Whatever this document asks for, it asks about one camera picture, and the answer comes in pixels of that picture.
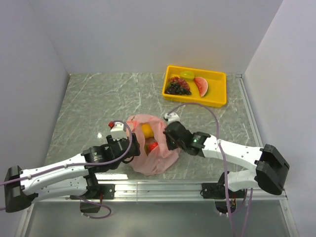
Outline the red strawberry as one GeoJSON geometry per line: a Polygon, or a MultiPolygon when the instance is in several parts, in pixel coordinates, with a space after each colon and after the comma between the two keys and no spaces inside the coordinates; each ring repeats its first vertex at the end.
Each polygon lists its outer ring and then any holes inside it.
{"type": "Polygon", "coordinates": [[[154,150],[156,147],[158,147],[158,142],[153,142],[153,143],[150,143],[148,145],[148,152],[150,153],[152,150],[154,150]]]}

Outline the yellow orange fruit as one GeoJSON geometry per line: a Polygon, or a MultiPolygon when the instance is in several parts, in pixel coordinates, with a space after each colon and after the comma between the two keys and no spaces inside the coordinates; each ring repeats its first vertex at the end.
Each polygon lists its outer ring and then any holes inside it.
{"type": "Polygon", "coordinates": [[[154,137],[154,132],[151,126],[148,123],[141,124],[141,130],[144,134],[145,139],[154,137]]]}

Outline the watermelon slice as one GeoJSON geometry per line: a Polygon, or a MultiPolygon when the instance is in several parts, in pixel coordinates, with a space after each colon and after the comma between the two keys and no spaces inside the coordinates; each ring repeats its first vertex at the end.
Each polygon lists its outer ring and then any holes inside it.
{"type": "Polygon", "coordinates": [[[203,77],[194,78],[194,82],[198,88],[200,97],[204,97],[208,92],[208,82],[203,77]]]}

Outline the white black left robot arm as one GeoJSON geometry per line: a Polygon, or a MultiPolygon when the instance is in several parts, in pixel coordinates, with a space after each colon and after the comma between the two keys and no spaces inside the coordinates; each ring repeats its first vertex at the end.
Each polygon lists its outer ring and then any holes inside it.
{"type": "Polygon", "coordinates": [[[106,144],[92,146],[58,163],[24,170],[13,166],[1,183],[5,196],[3,209],[7,213],[18,212],[37,201],[61,196],[99,198],[102,189],[96,174],[115,170],[121,162],[139,155],[135,134],[117,141],[108,135],[106,144]]]}

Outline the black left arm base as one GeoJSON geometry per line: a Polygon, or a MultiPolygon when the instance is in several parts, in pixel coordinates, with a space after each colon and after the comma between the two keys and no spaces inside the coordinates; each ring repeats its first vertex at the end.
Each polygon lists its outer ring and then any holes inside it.
{"type": "Polygon", "coordinates": [[[70,200],[80,200],[81,213],[96,214],[105,207],[105,201],[114,199],[114,195],[115,184],[101,184],[81,196],[70,195],[70,200]]]}

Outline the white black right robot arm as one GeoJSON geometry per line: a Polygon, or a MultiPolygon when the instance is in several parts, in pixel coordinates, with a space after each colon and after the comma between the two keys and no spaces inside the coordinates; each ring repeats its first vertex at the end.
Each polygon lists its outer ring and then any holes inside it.
{"type": "Polygon", "coordinates": [[[222,197],[251,188],[260,188],[276,196],[283,192],[290,165],[273,145],[261,148],[218,140],[208,133],[191,133],[178,121],[170,123],[164,134],[169,150],[180,148],[192,156],[217,158],[244,168],[221,176],[217,191],[222,197]]]}

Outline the yellow plastic tray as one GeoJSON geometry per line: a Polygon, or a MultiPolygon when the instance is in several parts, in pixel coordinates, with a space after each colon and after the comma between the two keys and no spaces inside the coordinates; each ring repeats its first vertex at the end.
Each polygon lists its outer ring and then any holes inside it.
{"type": "Polygon", "coordinates": [[[202,69],[194,69],[180,66],[168,66],[162,87],[162,95],[166,100],[177,102],[197,102],[211,107],[221,107],[227,102],[227,76],[222,72],[214,72],[202,69]],[[165,94],[166,88],[170,85],[169,78],[179,77],[182,71],[192,71],[196,77],[203,77],[208,82],[208,92],[200,97],[194,80],[185,80],[189,86],[191,95],[169,95],[165,94]]]}

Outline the dark purple grape bunch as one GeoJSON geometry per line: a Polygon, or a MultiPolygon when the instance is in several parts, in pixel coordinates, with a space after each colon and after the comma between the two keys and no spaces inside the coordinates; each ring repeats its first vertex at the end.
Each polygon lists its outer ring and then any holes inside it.
{"type": "Polygon", "coordinates": [[[179,83],[171,83],[165,90],[165,94],[169,95],[191,95],[189,87],[180,85],[179,83]]]}

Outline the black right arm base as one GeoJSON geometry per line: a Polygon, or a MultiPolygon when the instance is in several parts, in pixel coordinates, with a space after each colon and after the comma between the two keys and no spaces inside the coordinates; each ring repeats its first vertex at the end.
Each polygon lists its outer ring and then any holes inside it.
{"type": "Polygon", "coordinates": [[[226,192],[225,186],[223,184],[216,183],[202,183],[202,190],[200,191],[200,195],[204,199],[213,199],[215,204],[215,209],[220,214],[228,214],[228,209],[230,209],[231,213],[234,213],[237,209],[237,201],[236,195],[228,190],[228,200],[229,205],[226,203],[226,192]]]}

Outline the pink plastic bag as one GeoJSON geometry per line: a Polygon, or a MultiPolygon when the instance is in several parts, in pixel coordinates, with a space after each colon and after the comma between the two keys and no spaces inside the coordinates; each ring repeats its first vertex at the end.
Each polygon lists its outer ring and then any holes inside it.
{"type": "Polygon", "coordinates": [[[140,156],[134,158],[129,164],[134,171],[144,175],[164,173],[179,157],[180,149],[170,151],[167,147],[164,130],[167,124],[157,116],[148,114],[131,115],[127,119],[127,125],[136,134],[140,145],[140,156]],[[154,137],[145,139],[141,130],[141,124],[148,123],[154,132],[154,137]],[[158,147],[148,152],[148,145],[158,142],[158,147]]]}

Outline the red grape bunch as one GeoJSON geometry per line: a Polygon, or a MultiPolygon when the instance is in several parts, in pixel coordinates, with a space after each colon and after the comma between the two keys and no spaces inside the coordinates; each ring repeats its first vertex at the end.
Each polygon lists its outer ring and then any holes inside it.
{"type": "Polygon", "coordinates": [[[177,86],[180,88],[190,90],[189,84],[184,79],[182,79],[180,77],[169,78],[168,82],[170,83],[171,86],[177,86]]]}

